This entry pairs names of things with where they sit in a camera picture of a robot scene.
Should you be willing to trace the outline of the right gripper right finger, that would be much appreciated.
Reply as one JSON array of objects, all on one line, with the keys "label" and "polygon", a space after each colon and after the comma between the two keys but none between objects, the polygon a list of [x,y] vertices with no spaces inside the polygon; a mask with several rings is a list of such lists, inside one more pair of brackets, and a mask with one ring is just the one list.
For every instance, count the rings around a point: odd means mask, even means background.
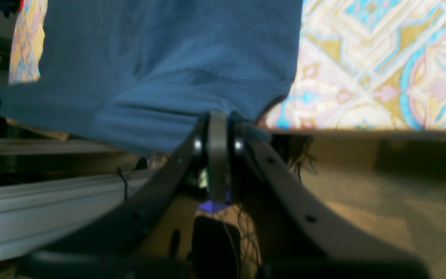
[{"label": "right gripper right finger", "polygon": [[254,222],[258,279],[429,279],[422,261],[358,228],[290,172],[267,135],[229,119],[234,198]]}]

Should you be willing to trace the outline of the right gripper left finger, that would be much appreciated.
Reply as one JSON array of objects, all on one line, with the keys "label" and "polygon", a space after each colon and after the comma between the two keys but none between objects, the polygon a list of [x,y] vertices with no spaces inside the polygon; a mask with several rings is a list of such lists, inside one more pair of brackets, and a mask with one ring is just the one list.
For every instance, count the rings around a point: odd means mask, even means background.
[{"label": "right gripper left finger", "polygon": [[228,192],[228,117],[200,117],[168,162],[123,204],[98,220],[21,258],[18,274],[29,279],[187,279],[188,264],[168,255],[136,252],[158,233],[156,227],[186,198],[198,208],[209,197],[224,203]]}]

